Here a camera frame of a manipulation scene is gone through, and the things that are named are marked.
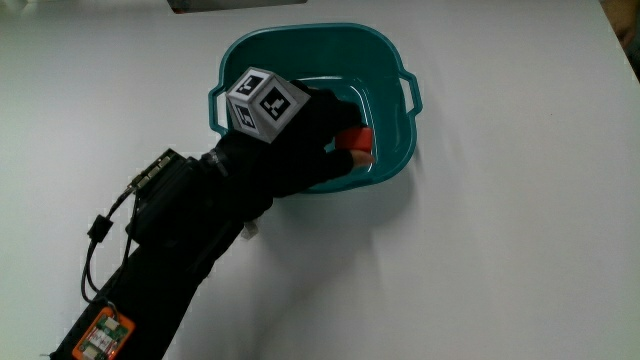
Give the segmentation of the person's left hand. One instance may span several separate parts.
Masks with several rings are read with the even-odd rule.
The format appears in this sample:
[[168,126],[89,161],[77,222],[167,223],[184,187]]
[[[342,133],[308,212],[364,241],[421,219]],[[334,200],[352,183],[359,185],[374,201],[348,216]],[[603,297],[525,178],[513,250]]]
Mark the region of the person's left hand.
[[374,162],[368,151],[327,151],[334,138],[365,127],[359,107],[326,89],[251,68],[226,94],[234,128],[215,147],[228,178],[220,200],[240,221],[253,220],[273,200],[343,177]]

